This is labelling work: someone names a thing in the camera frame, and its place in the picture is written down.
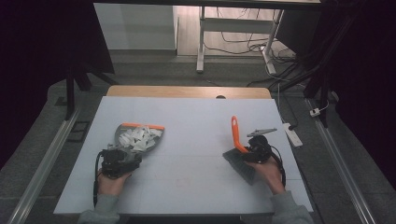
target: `sleeve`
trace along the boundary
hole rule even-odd
[[[308,210],[303,205],[297,205],[291,192],[274,195],[271,198],[274,206],[273,224],[313,224],[314,221],[309,215]]]
[[[95,209],[81,213],[78,224],[114,224],[120,220],[116,204],[118,197],[108,194],[99,194]]]

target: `white desk leg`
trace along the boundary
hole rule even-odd
[[[200,11],[200,34],[199,34],[199,46],[197,56],[197,73],[204,72],[204,29],[205,29],[205,7],[201,7]]]
[[[265,64],[267,66],[267,69],[268,69],[268,72],[270,75],[276,74],[274,64],[271,61],[270,50],[271,50],[271,46],[272,46],[272,43],[275,38],[277,26],[279,25],[279,21],[280,21],[280,17],[282,16],[282,13],[283,13],[283,10],[280,10],[279,13],[276,15],[276,18],[274,20],[274,25],[272,27],[270,36],[268,37],[268,43],[264,48],[262,48],[262,56],[264,57]]]

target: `white power strip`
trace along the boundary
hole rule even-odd
[[[300,147],[303,145],[300,138],[297,136],[297,133],[294,130],[289,130],[289,123],[284,123],[283,127],[285,128],[285,132],[288,135],[289,140],[293,144],[294,147]]]

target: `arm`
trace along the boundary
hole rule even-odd
[[[252,162],[247,164],[252,166],[262,176],[274,194],[271,198],[274,206],[273,224],[314,223],[305,206],[297,205],[291,192],[286,191],[285,187],[283,187],[281,174],[273,158],[263,164]]]
[[[98,202],[95,209],[81,213],[78,224],[113,224],[120,220],[116,204],[122,192],[125,180],[131,173],[125,174],[117,179],[110,179],[99,174]]]

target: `hand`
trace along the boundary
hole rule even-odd
[[[274,158],[271,157],[266,163],[247,162],[247,165],[253,167],[264,178],[273,194],[286,191],[282,184],[282,175]]]
[[[117,179],[110,179],[107,176],[102,174],[102,169],[99,170],[98,182],[99,182],[99,194],[111,194],[115,196],[119,196],[122,193],[123,185],[125,180],[132,175],[131,173],[127,173]]]

